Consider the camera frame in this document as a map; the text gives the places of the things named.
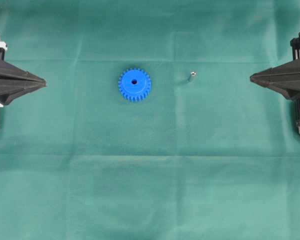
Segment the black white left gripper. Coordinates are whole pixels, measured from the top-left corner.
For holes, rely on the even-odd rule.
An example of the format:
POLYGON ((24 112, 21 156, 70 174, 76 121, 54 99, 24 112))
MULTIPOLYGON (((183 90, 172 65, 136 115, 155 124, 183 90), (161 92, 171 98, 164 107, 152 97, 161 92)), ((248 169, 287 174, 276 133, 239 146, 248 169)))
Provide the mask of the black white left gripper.
POLYGON ((7 50, 8 45, 0 40, 0 108, 16 98, 46 87, 43 78, 5 62, 7 50))

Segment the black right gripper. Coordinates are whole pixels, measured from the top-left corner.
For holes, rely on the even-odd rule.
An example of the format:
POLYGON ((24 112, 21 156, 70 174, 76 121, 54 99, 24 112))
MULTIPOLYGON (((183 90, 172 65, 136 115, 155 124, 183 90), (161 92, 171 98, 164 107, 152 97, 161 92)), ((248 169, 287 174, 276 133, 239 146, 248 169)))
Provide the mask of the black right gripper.
POLYGON ((290 41, 292 59, 250 76, 250 81, 281 94, 287 100, 300 99, 300 33, 290 41))

